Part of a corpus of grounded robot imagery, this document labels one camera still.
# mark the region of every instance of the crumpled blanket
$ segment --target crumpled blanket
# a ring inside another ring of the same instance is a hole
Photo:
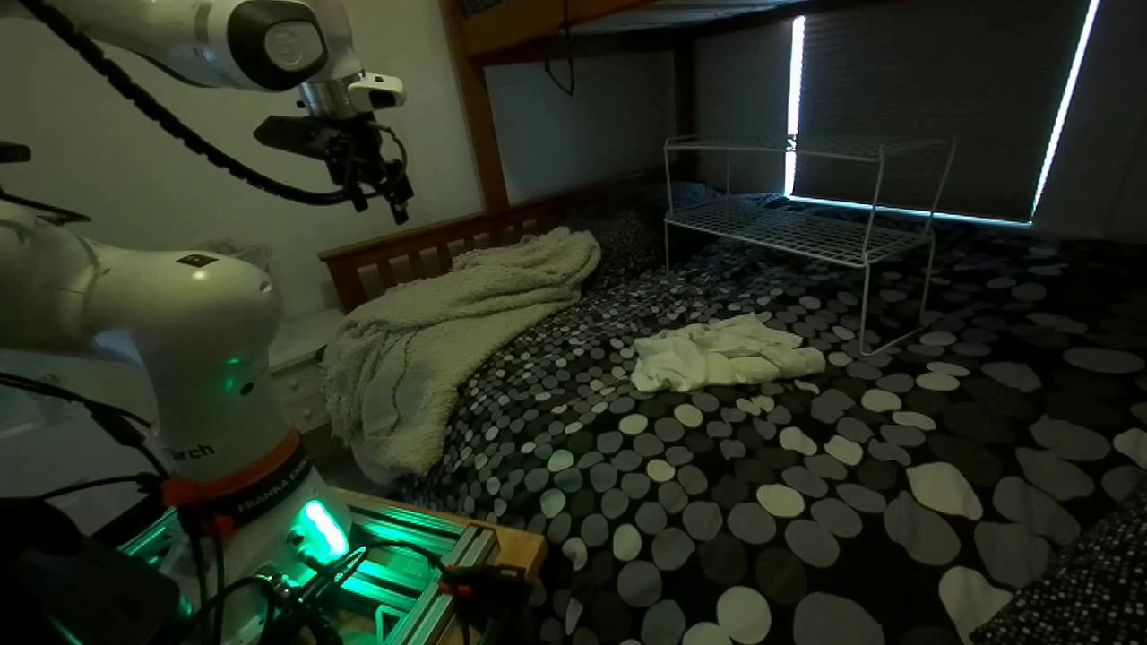
[[[357,471],[388,489],[440,458],[460,385],[506,342],[572,305],[601,252],[592,233],[553,229],[480,249],[453,272],[354,310],[322,355],[325,411]]]
[[[637,390],[693,390],[707,385],[766,385],[824,372],[824,353],[769,330],[755,314],[693,323],[635,342]]]

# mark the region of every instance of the pebble pattern bedsheet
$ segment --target pebble pattern bedsheet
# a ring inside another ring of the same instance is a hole
[[[540,643],[941,645],[1041,581],[1147,467],[1134,249],[941,237],[938,318],[851,355],[853,272],[720,249],[604,282],[462,390],[404,497],[540,532]],[[915,299],[889,268],[883,312]],[[631,342],[761,312],[797,385],[637,393]]]

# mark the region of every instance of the window blind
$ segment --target window blind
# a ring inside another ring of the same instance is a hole
[[[957,138],[941,212],[1027,220],[1078,0],[874,3],[806,17],[804,138]],[[889,161],[886,202],[923,208],[935,159]],[[799,159],[797,192],[870,202],[874,173]]]

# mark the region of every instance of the headboard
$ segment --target headboard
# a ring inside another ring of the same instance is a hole
[[[545,233],[570,220],[588,192],[516,206],[492,214],[468,214],[444,227],[411,229],[388,240],[351,244],[320,256],[345,312],[391,289],[395,282],[437,275],[468,249],[516,244],[527,233]]]

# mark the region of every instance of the white blanket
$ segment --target white blanket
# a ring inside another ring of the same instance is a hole
[[[637,390],[693,390],[707,385],[763,385],[824,372],[824,353],[769,330],[755,314],[714,318],[635,342]]]
[[[325,349],[331,425],[368,480],[429,474],[460,385],[506,342],[576,301],[601,252],[592,233],[553,229],[516,249],[454,258],[354,310]]]

